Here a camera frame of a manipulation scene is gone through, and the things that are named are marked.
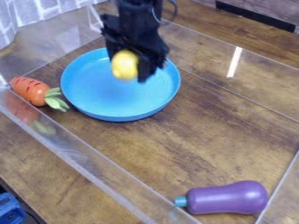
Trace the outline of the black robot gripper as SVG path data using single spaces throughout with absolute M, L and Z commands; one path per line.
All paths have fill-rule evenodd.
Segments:
M 111 59 L 123 49 L 139 54 L 137 81 L 143 83 L 164 66 L 169 52 L 157 31 L 163 0 L 116 0 L 116 9 L 117 15 L 100 15 L 107 54 Z

